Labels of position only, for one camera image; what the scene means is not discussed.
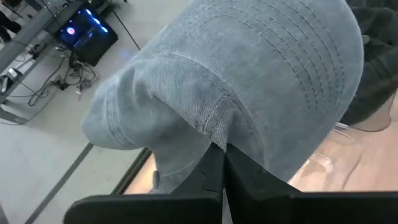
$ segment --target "gray floor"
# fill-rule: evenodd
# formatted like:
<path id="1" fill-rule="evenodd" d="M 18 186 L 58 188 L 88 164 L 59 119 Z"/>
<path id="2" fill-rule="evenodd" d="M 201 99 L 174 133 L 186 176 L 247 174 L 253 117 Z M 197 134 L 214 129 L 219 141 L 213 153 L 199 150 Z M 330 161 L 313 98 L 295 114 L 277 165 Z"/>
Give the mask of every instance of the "gray floor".
<path id="1" fill-rule="evenodd" d="M 190 1 L 120 1 L 121 8 L 117 7 L 115 11 L 143 47 Z M 119 40 L 96 66 L 101 80 L 86 90 L 81 100 L 74 88 L 58 91 L 48 106 L 28 124 L 0 125 L 0 203 L 11 224 L 26 221 L 87 145 L 80 122 L 96 87 L 138 53 L 115 16 L 110 14 L 107 21 L 118 33 Z M 52 53 L 24 83 L 38 89 L 59 61 L 59 54 Z M 28 95 L 29 90 L 22 86 L 14 94 Z M 8 110 L 30 117 L 49 98 L 40 100 L 34 107 L 28 107 L 25 98 L 10 98 L 14 103 Z M 61 223 L 63 213 L 73 201 L 112 191 L 138 153 L 94 147 L 35 223 Z"/>

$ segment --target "gray fabric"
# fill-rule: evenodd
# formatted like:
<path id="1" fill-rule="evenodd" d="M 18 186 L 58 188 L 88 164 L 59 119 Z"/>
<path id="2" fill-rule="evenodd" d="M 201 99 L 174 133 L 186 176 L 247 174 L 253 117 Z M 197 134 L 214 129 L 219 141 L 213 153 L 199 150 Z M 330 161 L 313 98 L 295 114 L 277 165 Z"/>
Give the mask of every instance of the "gray fabric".
<path id="1" fill-rule="evenodd" d="M 344 0 L 197 0 L 98 88 L 83 130 L 102 147 L 150 147 L 159 192 L 210 142 L 287 181 L 347 109 L 362 67 Z"/>

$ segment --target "tangled wires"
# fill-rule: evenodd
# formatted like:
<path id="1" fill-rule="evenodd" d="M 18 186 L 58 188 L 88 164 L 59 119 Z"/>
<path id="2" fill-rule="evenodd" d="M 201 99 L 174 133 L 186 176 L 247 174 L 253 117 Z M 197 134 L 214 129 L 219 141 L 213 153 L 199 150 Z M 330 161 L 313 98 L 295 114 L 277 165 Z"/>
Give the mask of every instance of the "tangled wires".
<path id="1" fill-rule="evenodd" d="M 64 61 L 66 60 L 68 60 L 68 69 L 65 75 L 63 77 L 61 75 L 57 75 L 56 78 L 52 80 L 52 78 L 61 69 Z M 29 89 L 33 94 L 27 96 L 10 97 L 30 97 L 27 104 L 29 106 L 35 106 L 39 99 L 48 97 L 49 90 L 52 86 L 55 86 L 61 90 L 64 90 L 69 86 L 77 86 L 78 91 L 76 92 L 81 94 L 83 90 L 91 87 L 92 83 L 99 79 L 100 77 L 91 66 L 78 61 L 78 59 L 75 57 L 75 54 L 72 53 L 69 58 L 63 58 L 61 60 L 57 69 L 53 73 L 51 73 L 51 75 L 44 81 L 43 85 L 37 91 L 34 91 L 24 83 L 17 80 L 18 82 L 20 82 L 21 85 Z"/>
<path id="2" fill-rule="evenodd" d="M 98 81 L 100 77 L 96 72 L 86 63 L 81 63 L 75 57 L 75 54 L 72 53 L 69 58 L 69 67 L 63 79 L 65 86 L 77 86 L 77 93 L 81 94 L 81 92 L 89 87 L 91 87 L 92 83 Z"/>

